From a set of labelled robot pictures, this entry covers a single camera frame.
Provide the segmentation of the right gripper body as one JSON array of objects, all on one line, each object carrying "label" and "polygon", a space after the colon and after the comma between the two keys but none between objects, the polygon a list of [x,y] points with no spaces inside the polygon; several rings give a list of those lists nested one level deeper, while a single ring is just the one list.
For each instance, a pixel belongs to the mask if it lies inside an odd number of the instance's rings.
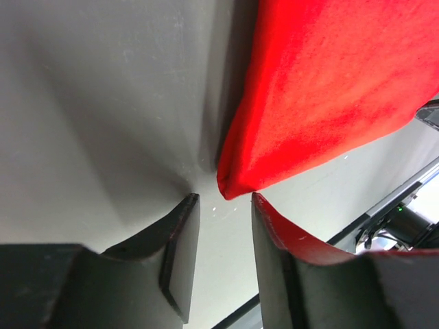
[{"label": "right gripper body", "polygon": [[439,131],[439,100],[431,100],[419,108],[416,112],[416,119]]}]

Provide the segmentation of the red t-shirt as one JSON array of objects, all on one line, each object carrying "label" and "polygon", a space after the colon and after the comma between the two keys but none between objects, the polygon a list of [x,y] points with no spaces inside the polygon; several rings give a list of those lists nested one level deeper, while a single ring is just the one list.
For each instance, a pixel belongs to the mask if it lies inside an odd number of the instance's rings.
[{"label": "red t-shirt", "polygon": [[231,200],[322,165],[437,94],[437,1],[260,1],[218,189]]}]

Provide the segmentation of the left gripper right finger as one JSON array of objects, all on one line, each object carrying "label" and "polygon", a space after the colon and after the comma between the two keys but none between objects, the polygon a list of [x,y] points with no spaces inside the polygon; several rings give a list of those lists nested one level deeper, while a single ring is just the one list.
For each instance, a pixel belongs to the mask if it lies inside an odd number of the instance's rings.
[{"label": "left gripper right finger", "polygon": [[252,235],[264,328],[402,328],[379,270],[252,194]]}]

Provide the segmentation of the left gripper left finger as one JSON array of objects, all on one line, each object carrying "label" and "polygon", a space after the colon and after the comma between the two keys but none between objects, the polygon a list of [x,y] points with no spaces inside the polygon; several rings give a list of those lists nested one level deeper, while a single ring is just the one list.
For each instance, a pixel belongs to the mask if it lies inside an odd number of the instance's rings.
[{"label": "left gripper left finger", "polygon": [[200,196],[101,254],[72,259],[49,328],[182,328],[189,321]]}]

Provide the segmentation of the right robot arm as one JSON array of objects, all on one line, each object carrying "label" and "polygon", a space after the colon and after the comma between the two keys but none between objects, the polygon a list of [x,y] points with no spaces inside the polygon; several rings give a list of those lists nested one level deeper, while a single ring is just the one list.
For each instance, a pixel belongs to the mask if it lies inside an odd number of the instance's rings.
[{"label": "right robot arm", "polygon": [[420,189],[438,176],[438,161],[423,175],[398,193],[390,202],[372,216],[358,230],[356,245],[365,249],[372,248],[374,238],[396,241],[398,248],[435,248],[438,247],[438,222],[410,208]]}]

